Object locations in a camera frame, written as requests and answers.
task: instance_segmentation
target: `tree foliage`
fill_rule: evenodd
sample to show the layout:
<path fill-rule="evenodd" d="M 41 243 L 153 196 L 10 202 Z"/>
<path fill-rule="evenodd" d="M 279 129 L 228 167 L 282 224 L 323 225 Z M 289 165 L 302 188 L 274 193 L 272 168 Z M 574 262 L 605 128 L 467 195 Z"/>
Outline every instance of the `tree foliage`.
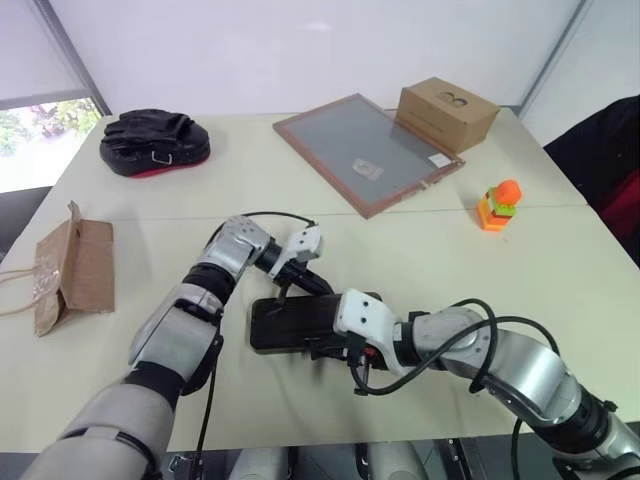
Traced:
<path fill-rule="evenodd" d="M 65 130 L 74 130 L 76 134 L 87 134 L 100 120 L 100 113 L 90 98 L 79 98 L 58 103 L 55 113 Z"/>
<path fill-rule="evenodd" d="M 31 132 L 22 126 L 15 114 L 0 111 L 0 156 L 13 155 L 18 144 L 31 137 Z"/>

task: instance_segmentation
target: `brown paper bag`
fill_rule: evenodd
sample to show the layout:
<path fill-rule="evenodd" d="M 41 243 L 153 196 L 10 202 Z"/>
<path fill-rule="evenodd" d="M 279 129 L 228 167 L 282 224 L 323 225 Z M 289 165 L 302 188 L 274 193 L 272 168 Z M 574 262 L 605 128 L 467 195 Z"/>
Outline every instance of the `brown paper bag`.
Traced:
<path fill-rule="evenodd" d="M 47 334 L 76 312 L 113 312 L 113 226 L 84 220 L 74 202 L 71 218 L 36 247 L 35 334 Z"/>

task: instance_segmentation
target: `black phone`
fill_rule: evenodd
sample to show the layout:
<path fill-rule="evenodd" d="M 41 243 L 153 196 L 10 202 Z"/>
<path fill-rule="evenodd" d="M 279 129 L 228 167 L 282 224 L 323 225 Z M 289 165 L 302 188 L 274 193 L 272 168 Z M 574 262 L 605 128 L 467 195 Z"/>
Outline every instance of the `black phone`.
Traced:
<path fill-rule="evenodd" d="M 368 293 L 380 300 L 376 293 Z M 346 338 L 333 331 L 342 295 L 263 298 L 251 307 L 249 341 L 258 353 L 310 352 L 344 360 Z"/>

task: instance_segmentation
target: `green toy block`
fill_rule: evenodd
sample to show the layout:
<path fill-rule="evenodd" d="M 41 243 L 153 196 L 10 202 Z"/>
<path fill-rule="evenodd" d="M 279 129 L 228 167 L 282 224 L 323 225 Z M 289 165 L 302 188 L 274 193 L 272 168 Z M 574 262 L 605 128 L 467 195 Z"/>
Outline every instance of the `green toy block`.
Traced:
<path fill-rule="evenodd" d="M 515 205 L 505 205 L 499 204 L 496 202 L 494 196 L 495 187 L 489 189 L 489 207 L 496 214 L 501 217 L 513 217 L 516 214 L 516 206 Z"/>

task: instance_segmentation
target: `white table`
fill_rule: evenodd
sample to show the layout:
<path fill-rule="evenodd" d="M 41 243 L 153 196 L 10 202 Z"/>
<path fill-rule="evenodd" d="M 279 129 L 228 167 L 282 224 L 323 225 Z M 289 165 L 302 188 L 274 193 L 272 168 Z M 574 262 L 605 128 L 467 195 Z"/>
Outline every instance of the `white table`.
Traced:
<path fill-rule="evenodd" d="M 35 241 L 57 221 L 39 218 L 3 269 L 32 262 Z M 535 319 L 552 331 L 587 388 L 614 400 L 623 420 L 640 419 L 640 272 L 590 208 L 524 207 L 497 234 L 480 230 L 466 210 L 395 212 L 368 221 L 356 214 L 316 218 L 326 248 L 312 268 L 337 291 L 378 291 L 402 314 L 475 296 L 498 314 Z M 30 312 L 0 319 L 0 451 L 40 450 L 100 387 L 123 374 L 134 332 L 221 221 L 116 221 L 115 313 L 76 319 L 43 338 L 32 335 Z M 259 222 L 278 239 L 299 228 L 285 219 Z M 29 279 L 3 286 L 0 305 L 28 299 L 30 289 Z M 353 395 L 342 363 L 255 354 L 247 342 L 247 310 L 273 292 L 253 269 L 228 304 L 206 448 L 510 431 L 513 418 L 497 401 L 486 393 L 474 398 L 468 381 L 443 372 L 427 372 L 389 397 L 363 398 Z M 387 383 L 391 376 L 372 379 Z M 205 397 L 202 390 L 180 401 L 171 449 L 194 447 Z"/>
<path fill-rule="evenodd" d="M 100 159 L 103 119 L 34 217 L 64 219 L 73 199 L 87 218 L 104 220 L 226 217 L 252 210 L 350 214 L 353 207 L 277 135 L 289 115 L 196 117 L 211 136 L 211 158 L 195 168 L 147 179 L 115 175 Z M 585 205 L 580 193 L 508 109 L 488 138 L 462 153 L 467 164 L 388 212 L 473 208 L 487 189 L 520 182 L 522 207 Z"/>

